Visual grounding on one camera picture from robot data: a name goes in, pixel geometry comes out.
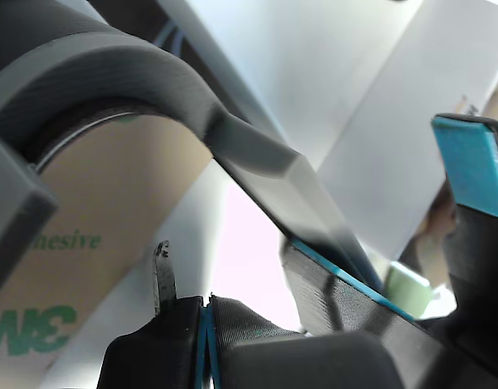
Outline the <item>black gripper finger with scraper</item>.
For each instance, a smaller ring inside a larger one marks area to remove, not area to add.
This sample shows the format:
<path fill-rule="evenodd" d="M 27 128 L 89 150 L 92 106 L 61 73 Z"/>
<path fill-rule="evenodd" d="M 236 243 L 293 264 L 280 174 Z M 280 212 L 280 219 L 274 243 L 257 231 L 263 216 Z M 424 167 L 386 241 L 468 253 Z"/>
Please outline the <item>black gripper finger with scraper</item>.
<path fill-rule="evenodd" d="M 98 388 L 192 388 L 203 299 L 177 297 L 168 241 L 152 257 L 155 317 L 106 349 Z"/>

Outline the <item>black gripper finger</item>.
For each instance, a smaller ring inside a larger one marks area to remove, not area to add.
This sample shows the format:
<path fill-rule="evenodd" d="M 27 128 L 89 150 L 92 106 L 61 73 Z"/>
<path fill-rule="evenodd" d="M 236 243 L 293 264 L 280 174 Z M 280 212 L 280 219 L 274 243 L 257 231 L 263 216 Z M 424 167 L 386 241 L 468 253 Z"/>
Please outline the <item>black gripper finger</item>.
<path fill-rule="evenodd" d="M 211 373 L 217 388 L 401 388 L 380 341 L 364 332 L 305 336 L 238 300 L 207 307 Z"/>

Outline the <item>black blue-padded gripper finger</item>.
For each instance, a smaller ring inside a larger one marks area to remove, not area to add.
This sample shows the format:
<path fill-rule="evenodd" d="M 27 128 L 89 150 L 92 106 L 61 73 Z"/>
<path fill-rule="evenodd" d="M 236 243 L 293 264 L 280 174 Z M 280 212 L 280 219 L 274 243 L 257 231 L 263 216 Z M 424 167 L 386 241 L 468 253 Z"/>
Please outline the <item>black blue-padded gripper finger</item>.
<path fill-rule="evenodd" d="M 432 337 L 409 314 L 304 244 L 287 245 L 281 259 L 301 325 L 310 334 L 375 336 L 405 388 L 498 388 L 498 374 Z"/>
<path fill-rule="evenodd" d="M 498 343 L 498 121 L 442 113 L 432 129 L 456 203 L 444 250 L 458 339 Z"/>

